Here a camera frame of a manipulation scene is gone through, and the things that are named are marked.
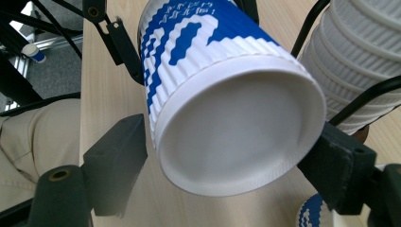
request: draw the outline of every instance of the screw hole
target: screw hole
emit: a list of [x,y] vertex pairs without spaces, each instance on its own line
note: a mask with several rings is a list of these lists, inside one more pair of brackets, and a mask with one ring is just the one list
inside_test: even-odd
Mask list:
[[91,15],[92,17],[97,17],[99,15],[99,10],[94,7],[88,8],[88,12],[89,12],[89,15]]
[[58,170],[58,171],[54,172],[53,174],[51,174],[49,176],[49,181],[50,182],[59,182],[59,181],[62,181],[64,179],[68,178],[70,176],[70,174],[71,174],[70,170],[61,169],[61,170]]

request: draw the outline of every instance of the person's leg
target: person's leg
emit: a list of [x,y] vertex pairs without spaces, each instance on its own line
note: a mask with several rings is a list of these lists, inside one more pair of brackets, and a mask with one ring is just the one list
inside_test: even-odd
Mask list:
[[[29,187],[26,195],[33,195],[35,183],[46,171],[78,165],[79,123],[78,99],[54,102],[10,118],[0,117],[0,203],[10,203],[18,193],[12,192],[13,185]],[[9,206],[21,202],[21,198],[14,199],[15,203]]]

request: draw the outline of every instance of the cup bottom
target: cup bottom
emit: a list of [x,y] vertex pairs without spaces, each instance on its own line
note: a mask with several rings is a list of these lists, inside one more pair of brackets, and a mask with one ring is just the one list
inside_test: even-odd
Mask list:
[[155,146],[174,184],[231,196],[272,182],[318,139],[325,104],[319,85],[283,59],[222,61],[189,79],[161,110]]

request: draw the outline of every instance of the wooden table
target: wooden table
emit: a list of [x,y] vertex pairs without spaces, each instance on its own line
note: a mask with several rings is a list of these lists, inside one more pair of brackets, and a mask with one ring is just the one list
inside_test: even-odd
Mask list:
[[[109,1],[108,14],[122,18],[136,41],[138,21],[147,0]],[[315,0],[259,0],[260,24],[290,50]],[[95,27],[85,21],[82,62],[80,154],[123,117],[147,117],[145,89],[115,66]],[[380,119],[366,144],[379,152],[378,162],[401,163],[400,112]],[[128,202],[125,217],[94,217],[95,226],[294,226],[300,205],[316,193],[298,168],[260,189],[228,198],[186,193],[170,183],[158,166],[148,137],[148,159]]]

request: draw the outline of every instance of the white cup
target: white cup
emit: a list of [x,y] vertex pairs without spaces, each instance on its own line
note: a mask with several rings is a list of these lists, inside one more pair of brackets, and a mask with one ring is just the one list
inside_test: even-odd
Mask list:
[[334,22],[350,41],[384,58],[400,60],[399,20],[383,20],[374,10],[362,10],[361,0],[332,0],[330,4]]
[[[344,109],[351,101],[346,100],[340,96],[336,96],[333,93],[324,90],[324,95],[326,97],[327,107],[335,111],[341,111]],[[393,105],[365,105],[355,112],[355,115],[383,115],[390,112],[394,108]]]
[[[321,36],[321,32],[314,32],[311,38],[311,45],[309,51],[312,56],[313,62],[318,68],[321,70],[320,74],[313,74],[315,79],[327,90],[336,94],[337,96],[341,96],[347,100],[354,100],[360,94],[362,94],[366,89],[362,89],[357,87],[354,84],[343,80],[342,78],[337,77],[337,74],[333,74],[331,70],[327,67],[331,67],[330,62],[334,63],[335,60],[332,61],[327,60],[327,56],[336,55],[336,59],[339,60],[341,58],[340,54],[336,52],[329,42],[324,42],[326,39]],[[401,103],[401,93],[400,89],[392,91],[390,93],[384,94],[372,100],[370,104],[373,105],[387,105],[391,104],[393,106],[397,106]]]
[[330,43],[334,49],[345,59],[345,63],[353,64],[360,73],[366,75],[366,80],[372,80],[373,82],[382,81],[398,75],[401,75],[401,55],[398,61],[383,58],[382,56],[376,55],[374,52],[366,50],[360,47],[358,44],[363,43],[363,39],[359,39],[359,42],[353,43],[342,33],[346,33],[346,30],[340,30],[332,19],[332,12],[328,10],[321,19],[319,24],[319,31],[321,37],[327,43]]
[[44,61],[46,61],[46,56],[38,48],[38,46],[36,46],[36,44],[27,44],[26,46],[24,46],[22,53],[37,63],[43,63]]
[[320,136],[319,85],[230,1],[150,0],[139,28],[150,134],[180,188],[254,190],[296,166]]
[[389,20],[401,20],[401,2],[399,0],[362,0],[360,4],[374,10]]

